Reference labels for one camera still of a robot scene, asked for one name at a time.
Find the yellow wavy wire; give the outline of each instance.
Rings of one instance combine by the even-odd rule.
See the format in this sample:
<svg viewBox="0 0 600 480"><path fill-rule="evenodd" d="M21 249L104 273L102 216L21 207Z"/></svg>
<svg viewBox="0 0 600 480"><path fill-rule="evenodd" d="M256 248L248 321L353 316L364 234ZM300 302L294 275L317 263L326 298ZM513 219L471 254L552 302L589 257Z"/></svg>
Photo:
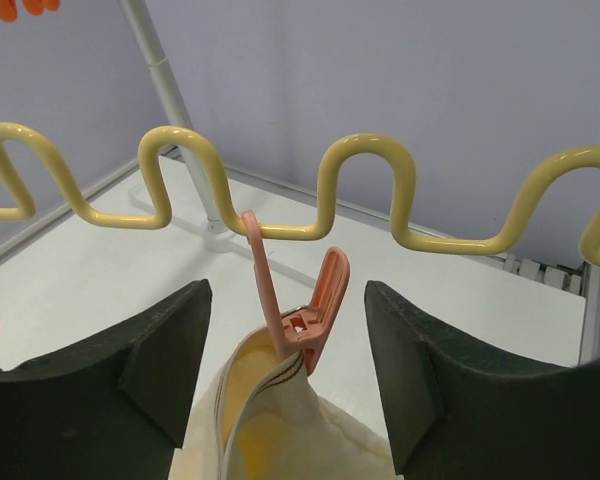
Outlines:
<svg viewBox="0 0 600 480"><path fill-rule="evenodd" d="M235 233L246 234L245 225L231 200L229 182L217 150L204 137L191 130L164 126L149 131L140 141L140 171L156 209L154 215L109 214L93 209L57 148L43 135L24 125L0 123L0 180L11 192L17 207L0 208L0 220L25 220L35 213L27 187L13 167L4 148L6 140L28 145L51 173L60 192L83 220L102 227L158 229L171 221L171 203L164 185L158 151L163 145L188 148L200 159L222 220ZM264 238L318 240L325 237L335 220L336 187L342 164L359 153L374 153L389 163L393 171L390 225L393 238L403 247L422 252L457 255L493 255L511 248L524 231L538 202L549 186L565 173L578 168L600 168L600 147L567 150L542 162L527 177L513 203L502 230L485 240L435 238L413 233L408 228L415 194L416 170L411 154L396 140L375 133L349 135L325 152L318 171L317 220L313 225L261 225ZM600 207L580 240L580 251L590 263L600 265Z"/></svg>

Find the cream fabric bag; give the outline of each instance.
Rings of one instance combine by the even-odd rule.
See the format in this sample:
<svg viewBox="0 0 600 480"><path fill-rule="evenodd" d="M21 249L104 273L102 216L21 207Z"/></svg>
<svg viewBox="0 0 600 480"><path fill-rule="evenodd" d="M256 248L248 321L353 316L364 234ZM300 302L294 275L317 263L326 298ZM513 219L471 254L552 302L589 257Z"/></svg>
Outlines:
<svg viewBox="0 0 600 480"><path fill-rule="evenodd" d="M193 408L169 477L395 478L388 443L316 395L301 353L279 361L266 328L239 345Z"/></svg>

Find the white table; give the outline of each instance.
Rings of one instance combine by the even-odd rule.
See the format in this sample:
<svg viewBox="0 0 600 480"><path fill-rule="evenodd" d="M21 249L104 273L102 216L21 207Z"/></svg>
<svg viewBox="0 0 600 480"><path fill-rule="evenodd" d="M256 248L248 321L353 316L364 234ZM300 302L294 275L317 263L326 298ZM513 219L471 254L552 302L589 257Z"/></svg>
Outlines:
<svg viewBox="0 0 600 480"><path fill-rule="evenodd" d="M73 216L0 266L1 368L96 333L192 280L208 278L212 317L197 399L239 340L263 324L251 261L236 253L210 253L200 237L178 226L199 216L202 207L184 165L168 159L161 165L176 217L167 228L104 229ZM142 213L129 198L141 182L134 173L94 207ZM230 186L236 208L253 209L263 223L315 220L310 206L242 183ZM577 364L584 299L576 295L471 259L405 250L388 233L346 218L338 218L321 241L266 242L281 258L315 268L329 245L348 254L350 286L311 381L320 395L382 435L363 306L367 280L384 281L429 313L501 348ZM274 282L283 309L310 298L310 288L296 280L274 273Z"/></svg>

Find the lavender wall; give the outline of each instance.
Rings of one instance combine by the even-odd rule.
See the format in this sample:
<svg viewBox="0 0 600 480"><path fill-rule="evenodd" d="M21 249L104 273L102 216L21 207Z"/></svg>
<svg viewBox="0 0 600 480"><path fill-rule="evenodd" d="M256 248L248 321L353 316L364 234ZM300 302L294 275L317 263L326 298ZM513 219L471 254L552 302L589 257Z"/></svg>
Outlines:
<svg viewBox="0 0 600 480"><path fill-rule="evenodd" d="M412 219L451 235L494 235L535 165L600 144L600 0L148 3L227 161L315 188L333 141L393 135L418 166ZM360 157L338 193L386 212L390 189L387 165ZM600 172L561 179L515 250L578 265L599 201Z"/></svg>
<svg viewBox="0 0 600 480"><path fill-rule="evenodd" d="M82 186L135 156L142 135L165 119L116 2L64 1L55 14L0 21L0 121L49 137ZM59 206L42 164L25 147L9 145L38 215ZM11 205L0 184L0 206ZM25 225L0 223L0 243Z"/></svg>

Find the pink plastic clip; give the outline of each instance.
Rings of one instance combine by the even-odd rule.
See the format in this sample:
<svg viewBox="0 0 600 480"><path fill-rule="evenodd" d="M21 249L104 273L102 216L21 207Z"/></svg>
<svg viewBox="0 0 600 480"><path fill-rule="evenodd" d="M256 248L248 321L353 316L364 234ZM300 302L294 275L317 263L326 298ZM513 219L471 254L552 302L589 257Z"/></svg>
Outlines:
<svg viewBox="0 0 600 480"><path fill-rule="evenodd" d="M260 303L276 352L284 359L303 350L307 373L311 375L349 284L349 260L337 247L327 250L309 305L281 314L260 226L251 210L242 214L242 220L247 227L247 240L253 252L253 270Z"/></svg>

